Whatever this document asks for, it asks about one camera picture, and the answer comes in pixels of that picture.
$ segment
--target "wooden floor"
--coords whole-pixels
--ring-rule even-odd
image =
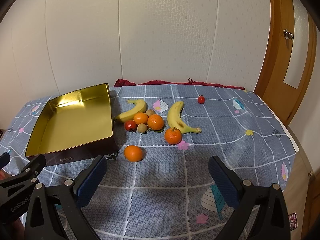
[[[297,152],[287,186],[284,189],[284,199],[287,205],[288,214],[296,212],[298,228],[291,231],[291,240],[301,239],[302,221],[306,203],[309,176],[307,166],[301,155],[305,154],[303,149]]]

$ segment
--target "patterned wallpaper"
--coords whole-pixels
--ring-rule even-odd
[[[118,78],[253,90],[269,22],[270,0],[16,0],[0,24],[0,82],[15,84],[0,126],[28,100]]]

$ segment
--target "yellow flower pattern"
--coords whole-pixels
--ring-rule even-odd
[[[246,135],[253,135],[253,131],[252,130],[247,130],[247,131],[245,131],[245,134]]]

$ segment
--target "blue plaid tablecloth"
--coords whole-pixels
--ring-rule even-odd
[[[161,99],[170,106],[184,101],[182,119],[199,134],[188,133],[180,150],[164,140],[164,133],[131,133],[114,125],[120,145],[117,161],[108,161],[108,171],[88,206],[82,208],[101,239],[191,240],[214,239],[233,209],[217,199],[215,183],[208,172],[208,159],[218,155],[241,179],[282,189],[293,165],[295,150],[279,121],[253,92],[193,85],[148,85],[110,88],[112,113],[132,108],[128,98],[143,98],[148,108]],[[197,103],[204,95],[205,103]],[[28,163],[24,153],[45,103],[52,97],[28,102],[12,120],[0,141],[0,154],[9,151],[5,170],[17,174]],[[166,122],[168,110],[162,113]],[[131,163],[124,158],[127,145],[140,146],[145,157]],[[74,179],[92,159],[45,167],[38,176],[46,186]],[[74,236],[60,217],[70,239]],[[241,239],[245,239],[257,208],[252,212]]]

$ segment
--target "red cloth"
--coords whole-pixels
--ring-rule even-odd
[[[147,83],[142,83],[138,85],[199,85],[199,86],[211,86],[211,87],[220,87],[220,88],[234,88],[234,89],[242,89],[244,90],[244,87],[235,87],[235,86],[224,86],[217,83],[205,83],[205,82],[197,82],[193,81],[191,78],[189,78],[189,82],[186,83],[174,83],[174,82],[167,82],[162,80],[152,80]],[[114,87],[123,87],[123,86],[136,86],[135,83],[132,83],[126,79],[118,79],[114,85]]]

